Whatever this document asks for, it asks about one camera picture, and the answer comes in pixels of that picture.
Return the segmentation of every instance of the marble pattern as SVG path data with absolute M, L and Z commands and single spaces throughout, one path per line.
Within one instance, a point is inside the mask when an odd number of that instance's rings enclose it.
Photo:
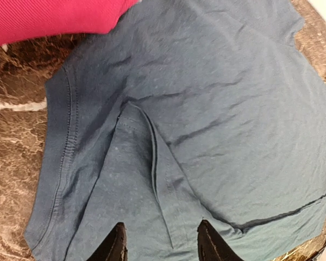
M 306 0 L 291 0 L 306 19 L 297 48 L 326 82 L 326 24 Z M 63 35 L 0 47 L 0 261 L 33 261 L 23 232 L 34 203 L 46 134 L 43 83 L 84 35 Z M 274 261 L 301 260 L 318 250 L 320 236 Z

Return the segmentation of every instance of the marble surface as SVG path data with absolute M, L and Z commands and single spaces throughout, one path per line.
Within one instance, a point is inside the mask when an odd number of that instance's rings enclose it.
M 297 48 L 326 82 L 326 24 L 306 0 L 292 0 L 306 19 Z M 0 48 L 0 261 L 33 261 L 24 240 L 41 166 L 47 111 L 43 83 L 84 35 L 63 35 Z M 300 260 L 318 250 L 322 234 L 275 261 Z

